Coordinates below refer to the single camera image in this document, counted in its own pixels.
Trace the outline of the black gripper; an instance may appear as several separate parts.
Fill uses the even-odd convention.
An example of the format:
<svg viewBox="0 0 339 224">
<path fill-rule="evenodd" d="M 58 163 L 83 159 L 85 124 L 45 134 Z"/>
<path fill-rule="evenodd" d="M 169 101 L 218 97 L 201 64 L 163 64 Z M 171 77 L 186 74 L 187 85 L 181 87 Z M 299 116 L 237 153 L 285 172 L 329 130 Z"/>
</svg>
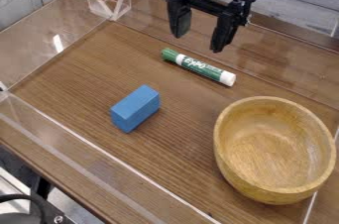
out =
<svg viewBox="0 0 339 224">
<path fill-rule="evenodd" d="M 247 17 L 255 0 L 166 0 L 171 33 L 182 38 L 191 29 L 193 11 L 219 16 L 211 39 L 211 50 L 221 53 L 234 39 L 239 17 Z"/>
</svg>

